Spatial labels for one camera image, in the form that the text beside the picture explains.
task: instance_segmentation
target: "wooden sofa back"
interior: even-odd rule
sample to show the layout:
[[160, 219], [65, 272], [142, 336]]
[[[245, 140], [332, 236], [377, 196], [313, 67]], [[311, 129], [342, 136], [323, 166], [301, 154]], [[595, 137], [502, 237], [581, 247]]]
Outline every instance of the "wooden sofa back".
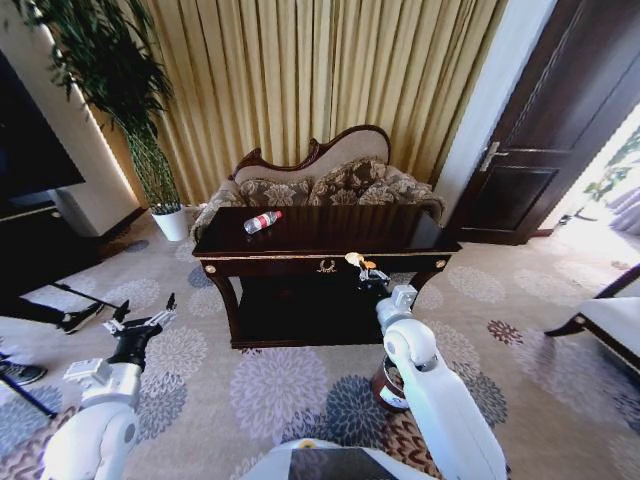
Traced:
[[307, 158], [291, 167], [279, 167], [268, 163], [262, 158], [260, 148], [256, 148], [242, 159], [229, 176], [229, 180], [235, 180], [240, 184], [251, 178], [270, 178], [287, 182], [311, 177], [315, 182], [333, 168], [362, 157], [378, 157], [385, 164], [389, 164], [391, 144], [389, 137], [380, 127], [351, 127], [327, 143], [319, 143], [312, 138]]

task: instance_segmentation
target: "patterned carpet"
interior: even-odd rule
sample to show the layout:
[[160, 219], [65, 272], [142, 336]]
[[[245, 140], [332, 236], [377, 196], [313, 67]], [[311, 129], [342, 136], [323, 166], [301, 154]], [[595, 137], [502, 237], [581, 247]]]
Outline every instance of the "patterned carpet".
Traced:
[[[637, 380], [589, 334], [542, 335], [640, 259], [637, 239], [585, 223], [519, 247], [465, 244], [416, 303], [494, 428], [514, 480], [640, 478]], [[165, 241], [145, 215], [108, 245], [102, 264], [67, 279], [113, 302], [129, 298], [139, 314], [176, 292], [178, 321], [149, 346], [127, 479], [237, 479], [274, 445], [301, 436], [373, 446], [436, 473], [411, 415], [388, 415], [373, 401], [368, 380], [381, 346], [231, 350], [220, 295], [192, 247]], [[50, 288], [28, 298], [84, 304]], [[43, 446], [79, 399], [62, 374], [73, 361], [108, 356], [115, 343], [98, 321], [65, 336], [3, 318], [0, 337], [16, 361], [49, 368], [29, 390], [63, 412], [49, 424], [0, 392], [0, 478], [38, 478]]]

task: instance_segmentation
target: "baseboard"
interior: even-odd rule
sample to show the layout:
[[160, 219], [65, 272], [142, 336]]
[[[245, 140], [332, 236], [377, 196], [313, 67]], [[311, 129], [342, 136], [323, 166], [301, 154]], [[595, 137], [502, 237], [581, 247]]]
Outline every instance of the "baseboard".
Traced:
[[142, 215], [146, 211], [146, 208], [138, 207], [129, 215], [124, 217], [118, 223], [116, 223], [113, 227], [107, 230], [105, 233], [100, 235], [99, 237], [94, 237], [95, 243], [97, 245], [104, 245], [105, 243], [110, 242], [114, 238], [116, 238], [119, 234], [121, 234], [125, 228], [131, 225], [134, 221], [136, 221], [140, 215]]
[[553, 233], [553, 228], [543, 228], [542, 230], [536, 230], [533, 232], [532, 237], [548, 237]]

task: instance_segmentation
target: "table top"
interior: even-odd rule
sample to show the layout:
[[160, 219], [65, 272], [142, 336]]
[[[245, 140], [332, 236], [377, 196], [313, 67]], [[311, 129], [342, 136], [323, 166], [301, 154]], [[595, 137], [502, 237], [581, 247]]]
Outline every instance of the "table top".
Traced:
[[[282, 211], [274, 225], [249, 235], [244, 222], [268, 210]], [[415, 205], [333, 207], [223, 207], [193, 251], [196, 257], [287, 254], [363, 255], [453, 253], [460, 250]]]

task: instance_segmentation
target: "door handle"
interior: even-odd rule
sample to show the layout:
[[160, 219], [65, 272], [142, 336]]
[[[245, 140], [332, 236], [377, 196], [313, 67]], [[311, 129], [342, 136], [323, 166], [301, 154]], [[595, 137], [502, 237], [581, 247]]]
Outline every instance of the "door handle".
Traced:
[[489, 150], [487, 150], [487, 153], [482, 160], [482, 164], [480, 165], [481, 172], [486, 172], [489, 169], [489, 165], [491, 165], [493, 157], [506, 157], [509, 155], [509, 152], [498, 152], [498, 148], [500, 148], [500, 142], [491, 142]]

